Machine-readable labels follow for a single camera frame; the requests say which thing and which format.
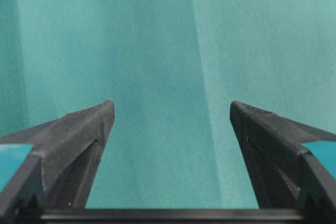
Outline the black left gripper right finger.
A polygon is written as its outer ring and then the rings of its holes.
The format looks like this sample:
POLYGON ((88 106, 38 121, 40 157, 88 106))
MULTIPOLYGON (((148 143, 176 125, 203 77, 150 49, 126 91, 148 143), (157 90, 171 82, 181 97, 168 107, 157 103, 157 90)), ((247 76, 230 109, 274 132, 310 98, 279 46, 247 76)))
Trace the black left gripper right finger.
POLYGON ((230 122, 261 209, 301 210, 311 223, 335 223, 335 176, 305 144, 335 134, 233 101, 230 122))

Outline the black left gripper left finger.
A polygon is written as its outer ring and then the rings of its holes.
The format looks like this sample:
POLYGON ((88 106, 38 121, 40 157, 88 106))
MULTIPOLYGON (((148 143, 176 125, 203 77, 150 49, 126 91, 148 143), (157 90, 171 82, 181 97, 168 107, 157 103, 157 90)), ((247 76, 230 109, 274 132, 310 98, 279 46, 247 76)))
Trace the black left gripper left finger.
POLYGON ((1 137, 1 223, 26 210, 84 208, 114 119, 107 100, 1 137))

